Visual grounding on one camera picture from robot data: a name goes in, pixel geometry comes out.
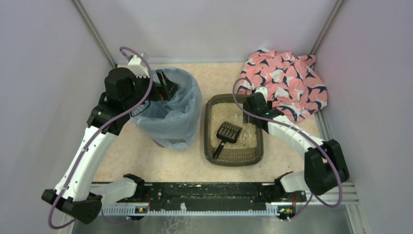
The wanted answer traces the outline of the black litter scoop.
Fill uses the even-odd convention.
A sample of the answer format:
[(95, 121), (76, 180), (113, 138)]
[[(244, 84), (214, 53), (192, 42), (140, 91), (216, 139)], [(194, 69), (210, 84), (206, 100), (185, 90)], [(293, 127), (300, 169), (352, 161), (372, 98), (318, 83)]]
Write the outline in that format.
[(213, 159), (217, 159), (220, 156), (226, 143), (235, 144), (241, 134), (241, 131), (242, 127), (229, 122), (223, 122), (216, 134), (216, 137), (221, 142), (212, 156)]

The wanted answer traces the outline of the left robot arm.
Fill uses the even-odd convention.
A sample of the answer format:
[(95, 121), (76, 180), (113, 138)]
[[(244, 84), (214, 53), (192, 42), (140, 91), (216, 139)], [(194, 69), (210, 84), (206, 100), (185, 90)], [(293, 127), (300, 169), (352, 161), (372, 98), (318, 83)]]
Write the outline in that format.
[(158, 69), (135, 74), (128, 68), (109, 71), (101, 94), (87, 120), (82, 143), (61, 181), (44, 190), (41, 198), (83, 224), (94, 221), (103, 209), (118, 201), (148, 200), (142, 178), (126, 174), (120, 180), (92, 188), (92, 181), (107, 150), (129, 121), (130, 113), (146, 101), (169, 101), (180, 89)]

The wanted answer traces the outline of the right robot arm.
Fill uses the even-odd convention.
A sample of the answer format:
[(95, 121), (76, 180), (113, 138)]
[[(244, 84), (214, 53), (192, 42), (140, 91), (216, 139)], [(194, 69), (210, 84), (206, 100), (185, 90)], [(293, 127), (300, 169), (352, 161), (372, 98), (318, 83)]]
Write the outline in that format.
[(243, 102), (244, 120), (281, 139), (304, 159), (304, 169), (289, 172), (275, 179), (279, 194), (310, 191), (323, 195), (338, 187), (350, 175), (338, 141), (324, 140), (313, 136), (296, 124), (280, 110), (271, 108), (262, 93), (248, 95)]

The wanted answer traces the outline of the brown litter box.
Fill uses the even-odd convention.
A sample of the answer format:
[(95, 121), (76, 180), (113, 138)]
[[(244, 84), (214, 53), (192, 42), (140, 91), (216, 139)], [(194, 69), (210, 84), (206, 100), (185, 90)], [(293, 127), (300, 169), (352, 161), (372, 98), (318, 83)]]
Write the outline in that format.
[(231, 94), (215, 95), (206, 104), (204, 153), (219, 166), (249, 166), (263, 158), (262, 130), (244, 123)]

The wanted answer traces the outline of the blue-lined trash bin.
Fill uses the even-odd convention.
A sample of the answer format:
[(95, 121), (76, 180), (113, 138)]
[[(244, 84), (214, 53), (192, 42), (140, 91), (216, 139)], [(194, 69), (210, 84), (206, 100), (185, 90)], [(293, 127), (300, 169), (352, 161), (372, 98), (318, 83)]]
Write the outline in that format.
[(195, 77), (177, 67), (157, 67), (180, 85), (169, 101), (151, 101), (134, 109), (134, 124), (158, 145), (183, 151), (190, 147), (200, 124), (202, 93)]

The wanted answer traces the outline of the pink patterned cloth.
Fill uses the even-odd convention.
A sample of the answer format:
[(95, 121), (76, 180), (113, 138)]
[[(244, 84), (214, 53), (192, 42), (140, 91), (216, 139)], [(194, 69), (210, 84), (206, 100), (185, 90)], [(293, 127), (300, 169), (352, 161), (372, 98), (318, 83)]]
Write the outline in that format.
[(299, 123), (327, 106), (326, 85), (313, 69), (316, 61), (313, 54), (259, 49), (245, 62), (235, 92), (250, 95), (265, 87), (272, 107)]

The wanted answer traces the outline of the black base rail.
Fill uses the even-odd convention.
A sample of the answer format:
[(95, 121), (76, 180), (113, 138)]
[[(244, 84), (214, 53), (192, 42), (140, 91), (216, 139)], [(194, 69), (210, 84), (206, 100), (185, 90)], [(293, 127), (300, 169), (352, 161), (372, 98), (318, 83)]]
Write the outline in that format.
[(338, 188), (319, 198), (309, 191), (276, 193), (272, 182), (150, 182), (141, 197), (125, 198), (104, 208), (108, 216), (279, 216), (299, 206), (334, 205)]

